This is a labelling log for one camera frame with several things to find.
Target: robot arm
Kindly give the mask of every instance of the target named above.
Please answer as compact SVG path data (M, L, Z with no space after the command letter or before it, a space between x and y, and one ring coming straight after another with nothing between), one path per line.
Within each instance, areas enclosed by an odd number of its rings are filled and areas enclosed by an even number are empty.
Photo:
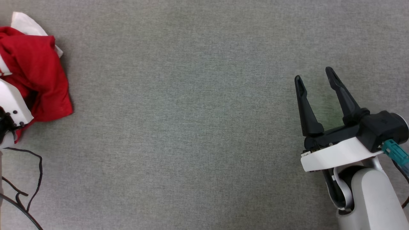
M397 114L370 114L368 109L360 108L334 70L327 67L326 73L344 114L344 125L328 131L315 118L301 77L295 77L302 133L306 137L306 150L301 155L304 170L323 172L338 208L341 229L409 229L377 157L387 141L401 144L408 140L408 125Z
M33 116L16 87L0 79L0 149L14 145L15 130L28 124Z

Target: red cloth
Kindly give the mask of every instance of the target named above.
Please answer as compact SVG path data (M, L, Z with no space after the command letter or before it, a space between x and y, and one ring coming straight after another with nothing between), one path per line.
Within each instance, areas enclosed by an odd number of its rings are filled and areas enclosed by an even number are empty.
M53 36L24 35L0 27L0 62L3 60L10 72L0 69L0 77L18 88L26 103L34 99L29 107L34 117L30 124L72 114L68 80L54 46Z

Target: teal connector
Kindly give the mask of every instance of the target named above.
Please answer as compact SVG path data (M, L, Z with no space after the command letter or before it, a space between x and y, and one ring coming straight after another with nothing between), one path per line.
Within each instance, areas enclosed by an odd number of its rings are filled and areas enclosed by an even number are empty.
M394 160L400 168L409 176L409 154L406 153L394 140L390 139L383 143L382 151Z

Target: wire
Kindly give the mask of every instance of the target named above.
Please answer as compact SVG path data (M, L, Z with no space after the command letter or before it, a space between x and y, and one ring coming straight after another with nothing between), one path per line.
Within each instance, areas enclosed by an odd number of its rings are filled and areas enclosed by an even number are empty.
M32 154L32 155L34 155L34 156L36 156L36 157L38 157L40 159L40 162L38 163L38 167L40 169L40 176L38 178L37 189L34 192L34 195L31 197L30 201L28 202L28 205L27 205L27 212L28 212L30 210L31 202L33 201L34 197L37 195L38 191L40 190L41 180L43 178L43 158L40 155L37 155L37 154L31 152L30 150L16 149L16 148L11 148L11 147L7 147L5 149L10 149L10 150L18 151L18 152L29 153L29 154Z
M408 176L406 175L406 173L399 167L399 165L396 163L396 161L392 160L392 162L393 162L393 165L395 165L395 167L399 170L399 172L402 173L403 177L405 177L406 181L407 181L408 184L409 184L409 178L408 178ZM405 200L405 202L403 202L402 208L405 208L408 204L409 204L409 196L408 196L408 198Z
M27 193L21 191L20 189L18 189L16 186L14 186L9 180L7 180L5 177L2 176L2 180L4 180L5 182L7 182L14 190L16 190L17 194L16 194L16 201L17 203L25 209L23 203L21 203L20 198L18 197L18 195L23 195L23 196L28 196Z
M9 197L5 196L3 193L0 193L0 198L3 198L4 200L8 201L10 204L16 206L20 211L22 211L30 220L33 222L33 224L39 229L43 230L43 228L40 226L40 224L33 218L33 216L28 213L23 207L19 206L18 203L10 199Z
M30 201L28 202L27 205L27 209L24 208L24 205L21 203L20 198L18 197L18 195L23 195L23 196L28 196L27 193L20 191L16 186L14 186L9 180L7 180L6 178L2 177L2 180L4 180L5 182L7 182L14 190L17 191L16 194L16 201L13 201L12 199L10 199L9 197L7 197L6 195L0 193L0 198L3 198L4 200L8 201L10 204L16 206L20 211L22 211L30 220L31 222L33 222L33 224L39 229L39 230L43 230L43 228L40 226L40 224L34 219L34 217L28 212L30 209L30 205L31 202L33 201L34 197L36 196L36 194L38 193L38 191L40 190L40 185L41 185L41 180L43 178L43 158L40 155L37 155L29 150L24 150L24 149L16 149L16 148L5 148L5 149L9 149L9 150L13 150L13 151L18 151L18 152L25 152L25 153L29 153L32 154L36 157L38 157L40 159L40 162L38 163L38 167L40 170L40 176L38 178L38 183L37 183L37 189L36 192L34 192L34 195L31 197Z
M9 184L16 192L20 193L23 196L28 196L27 193L19 190L16 186L14 186L9 180L7 180L5 177L1 177L2 180L4 180L5 182L7 182L7 184Z

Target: gray carpet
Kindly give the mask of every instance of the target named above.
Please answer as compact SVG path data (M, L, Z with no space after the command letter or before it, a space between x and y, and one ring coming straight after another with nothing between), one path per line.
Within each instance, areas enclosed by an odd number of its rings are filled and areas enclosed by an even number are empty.
M326 66L359 105L409 119L409 2L359 2L3 0L0 25L20 11L56 37L75 109L18 145L44 158L32 215L46 230L337 229L300 163L294 77L326 129L342 124ZM3 151L29 194L37 164ZM1 227L34 229L7 203Z

